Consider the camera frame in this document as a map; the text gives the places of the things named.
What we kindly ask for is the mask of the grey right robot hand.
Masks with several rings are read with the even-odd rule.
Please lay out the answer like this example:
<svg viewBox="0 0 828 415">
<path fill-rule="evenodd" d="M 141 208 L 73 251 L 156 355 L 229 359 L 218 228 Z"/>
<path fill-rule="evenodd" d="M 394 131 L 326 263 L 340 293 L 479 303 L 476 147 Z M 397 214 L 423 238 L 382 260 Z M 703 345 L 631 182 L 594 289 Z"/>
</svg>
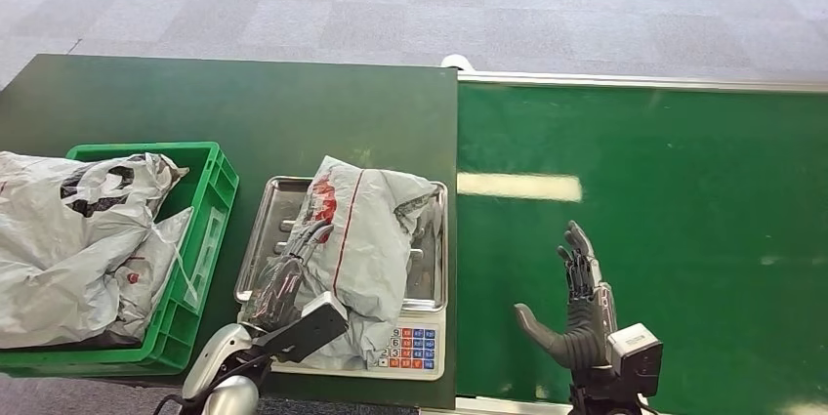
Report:
<svg viewBox="0 0 828 415">
<path fill-rule="evenodd" d="M 607 336 L 617 330 L 611 286 L 600 271 L 595 249 L 583 229 L 570 221 L 563 233 L 566 246 L 558 246 L 567 284 L 566 323 L 561 332 L 539 322 L 529 306 L 518 303 L 514 312 L 519 327 L 558 365 L 586 370 L 608 364 Z"/>
</svg>

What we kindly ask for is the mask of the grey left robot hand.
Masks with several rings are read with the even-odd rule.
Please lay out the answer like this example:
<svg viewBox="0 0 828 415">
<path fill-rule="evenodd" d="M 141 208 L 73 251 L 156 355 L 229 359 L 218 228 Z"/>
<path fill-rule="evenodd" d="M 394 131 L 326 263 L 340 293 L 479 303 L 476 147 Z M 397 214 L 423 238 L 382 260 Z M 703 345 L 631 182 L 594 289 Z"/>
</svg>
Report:
<svg viewBox="0 0 828 415">
<path fill-rule="evenodd" d="M 268 259 L 256 275 L 250 298 L 242 306 L 241 324 L 269 333 L 298 319 L 301 312 L 295 302 L 308 260 L 333 227 L 326 220 L 302 227 L 275 258 Z"/>
</svg>

